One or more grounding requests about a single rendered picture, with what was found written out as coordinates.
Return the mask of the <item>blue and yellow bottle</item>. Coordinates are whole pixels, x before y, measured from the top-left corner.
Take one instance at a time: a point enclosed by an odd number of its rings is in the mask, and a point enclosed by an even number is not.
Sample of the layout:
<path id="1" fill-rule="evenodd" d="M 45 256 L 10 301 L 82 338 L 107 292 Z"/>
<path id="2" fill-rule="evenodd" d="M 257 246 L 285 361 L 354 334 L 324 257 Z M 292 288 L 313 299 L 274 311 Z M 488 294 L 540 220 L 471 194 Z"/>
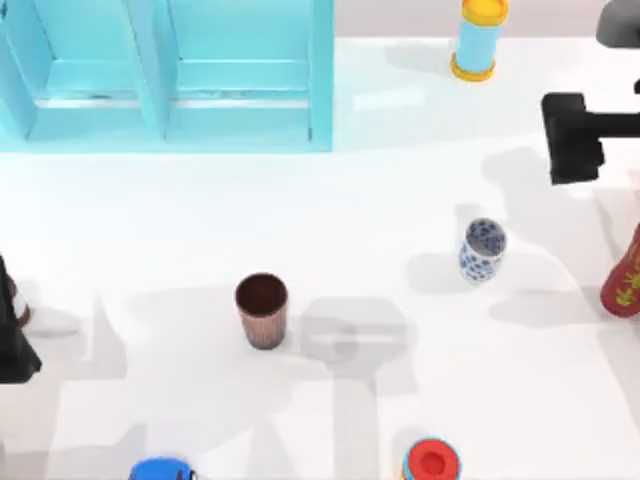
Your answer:
<path id="1" fill-rule="evenodd" d="M 462 0 L 460 30 L 450 61 L 456 77 L 483 82 L 492 76 L 497 42 L 508 12 L 508 0 Z"/>

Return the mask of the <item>blue and white patterned cup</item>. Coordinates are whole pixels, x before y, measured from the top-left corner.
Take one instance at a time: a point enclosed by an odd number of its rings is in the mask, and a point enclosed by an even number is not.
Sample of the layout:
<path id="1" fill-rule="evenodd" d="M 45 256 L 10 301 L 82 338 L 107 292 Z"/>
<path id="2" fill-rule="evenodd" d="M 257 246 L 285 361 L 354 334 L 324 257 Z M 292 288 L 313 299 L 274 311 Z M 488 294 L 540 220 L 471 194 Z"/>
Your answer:
<path id="1" fill-rule="evenodd" d="M 464 233 L 458 254 L 462 277 L 472 285 L 494 278 L 506 246 L 506 233 L 498 222 L 484 217 L 473 219 Z"/>

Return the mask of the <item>red bottle with yellow print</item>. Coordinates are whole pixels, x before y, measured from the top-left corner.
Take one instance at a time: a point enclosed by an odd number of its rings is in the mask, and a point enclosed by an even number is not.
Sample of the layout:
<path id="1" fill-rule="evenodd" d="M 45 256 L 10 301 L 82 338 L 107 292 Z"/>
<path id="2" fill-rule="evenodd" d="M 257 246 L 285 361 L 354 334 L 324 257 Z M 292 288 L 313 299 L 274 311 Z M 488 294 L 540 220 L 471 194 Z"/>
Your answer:
<path id="1" fill-rule="evenodd" d="M 640 313 L 640 240 L 634 241 L 611 270 L 600 291 L 603 308 L 629 318 Z"/>

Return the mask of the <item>light blue rack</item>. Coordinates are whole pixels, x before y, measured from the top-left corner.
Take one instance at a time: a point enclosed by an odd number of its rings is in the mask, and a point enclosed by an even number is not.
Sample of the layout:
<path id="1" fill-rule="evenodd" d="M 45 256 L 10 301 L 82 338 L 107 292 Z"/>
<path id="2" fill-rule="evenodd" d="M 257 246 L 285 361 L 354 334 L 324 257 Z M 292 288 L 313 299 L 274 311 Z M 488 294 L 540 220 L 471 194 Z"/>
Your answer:
<path id="1" fill-rule="evenodd" d="M 0 152 L 333 144 L 335 0 L 0 0 Z"/>

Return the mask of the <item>red and blue can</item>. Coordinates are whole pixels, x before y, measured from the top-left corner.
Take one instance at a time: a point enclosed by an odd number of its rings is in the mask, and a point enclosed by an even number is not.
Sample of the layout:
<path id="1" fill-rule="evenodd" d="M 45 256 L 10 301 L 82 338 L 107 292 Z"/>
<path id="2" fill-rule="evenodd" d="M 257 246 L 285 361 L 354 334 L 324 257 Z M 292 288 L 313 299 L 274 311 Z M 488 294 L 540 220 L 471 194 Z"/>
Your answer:
<path id="1" fill-rule="evenodd" d="M 446 441 L 425 437 L 406 451 L 400 480 L 460 480 L 461 461 Z"/>

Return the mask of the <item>brown ribbed cup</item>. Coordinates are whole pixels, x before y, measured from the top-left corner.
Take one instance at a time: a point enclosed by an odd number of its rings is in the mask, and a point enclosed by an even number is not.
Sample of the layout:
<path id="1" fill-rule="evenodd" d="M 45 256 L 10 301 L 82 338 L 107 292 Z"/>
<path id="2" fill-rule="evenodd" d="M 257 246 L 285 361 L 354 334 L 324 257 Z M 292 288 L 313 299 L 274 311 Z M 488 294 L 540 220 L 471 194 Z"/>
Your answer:
<path id="1" fill-rule="evenodd" d="M 249 344 L 258 350 L 277 348 L 287 329 L 288 290 L 269 272 L 244 278 L 235 289 L 235 303 Z"/>

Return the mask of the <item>blue round object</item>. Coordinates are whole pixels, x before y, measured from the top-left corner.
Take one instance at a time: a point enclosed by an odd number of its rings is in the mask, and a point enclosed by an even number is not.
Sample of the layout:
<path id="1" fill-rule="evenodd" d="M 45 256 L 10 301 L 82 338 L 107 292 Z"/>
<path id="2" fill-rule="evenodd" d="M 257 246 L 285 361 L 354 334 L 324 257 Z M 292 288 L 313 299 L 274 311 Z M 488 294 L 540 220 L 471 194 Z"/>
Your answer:
<path id="1" fill-rule="evenodd" d="M 185 460 L 152 457 L 137 462 L 128 480 L 199 480 L 199 475 Z"/>

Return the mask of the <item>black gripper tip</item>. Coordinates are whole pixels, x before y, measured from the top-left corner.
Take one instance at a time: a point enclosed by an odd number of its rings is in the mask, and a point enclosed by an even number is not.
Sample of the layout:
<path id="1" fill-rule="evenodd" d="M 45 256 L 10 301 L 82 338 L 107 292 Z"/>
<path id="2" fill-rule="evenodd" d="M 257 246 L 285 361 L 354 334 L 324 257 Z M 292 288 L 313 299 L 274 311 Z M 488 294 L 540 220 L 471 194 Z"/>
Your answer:
<path id="1" fill-rule="evenodd" d="M 9 275 L 0 255 L 0 385 L 27 383 L 41 367 L 42 361 L 19 325 Z"/>

